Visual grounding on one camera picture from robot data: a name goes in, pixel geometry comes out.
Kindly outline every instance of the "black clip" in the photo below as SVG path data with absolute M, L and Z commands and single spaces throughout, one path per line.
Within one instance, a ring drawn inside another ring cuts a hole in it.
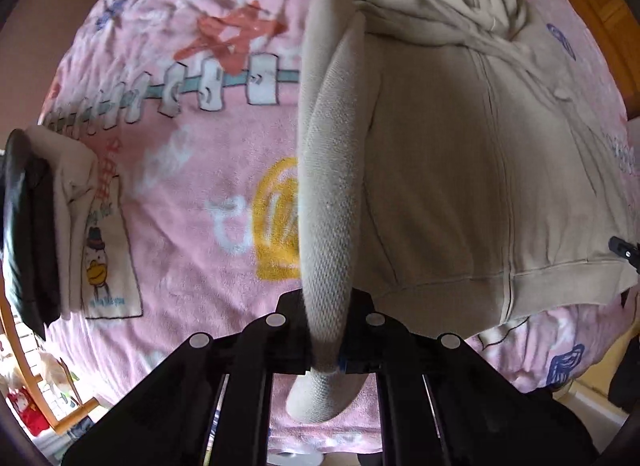
M 618 237 L 611 237 L 609 239 L 609 249 L 616 255 L 626 259 L 634 268 L 636 272 L 640 274 L 640 251 L 636 245 L 625 242 Z

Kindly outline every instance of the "orange star print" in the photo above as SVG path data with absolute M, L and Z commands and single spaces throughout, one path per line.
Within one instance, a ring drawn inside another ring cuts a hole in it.
M 225 17 L 201 16 L 198 18 L 199 38 L 191 45 L 174 54 L 174 60 L 180 61 L 198 52 L 211 51 L 228 74 L 242 72 L 246 64 L 251 40 L 266 36 L 273 38 L 287 31 L 287 26 L 277 20 L 258 18 L 260 4 L 253 1 L 244 7 L 234 9 Z M 223 40 L 220 38 L 227 27 L 236 27 L 238 35 Z

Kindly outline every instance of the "pink bed sheet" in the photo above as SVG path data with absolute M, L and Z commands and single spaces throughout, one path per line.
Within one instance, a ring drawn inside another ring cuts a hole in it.
M 567 0 L 528 1 L 572 59 L 636 211 L 625 110 L 598 46 Z M 121 399 L 192 333 L 238 332 L 300 286 L 296 104 L 308 2 L 100 0 L 61 61 L 41 119 L 98 154 L 143 306 L 141 317 L 74 314 L 49 328 L 105 401 Z M 554 309 L 468 343 L 527 391 L 582 373 L 635 313 L 632 291 L 626 303 Z M 272 451 L 380 450 L 373 377 L 321 425 L 287 416 L 291 383 L 274 385 Z

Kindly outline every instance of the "duck's yellow beak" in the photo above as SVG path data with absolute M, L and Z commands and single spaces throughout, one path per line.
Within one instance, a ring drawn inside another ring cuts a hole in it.
M 100 287 L 107 281 L 107 266 L 92 260 L 86 269 L 86 277 L 90 285 Z

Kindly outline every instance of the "red bag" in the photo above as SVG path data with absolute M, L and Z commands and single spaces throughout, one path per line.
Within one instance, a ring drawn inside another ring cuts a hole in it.
M 33 402 L 33 398 L 26 388 L 22 387 L 17 392 L 9 392 L 7 397 L 31 435 L 37 437 L 40 432 L 49 427 L 47 419 Z

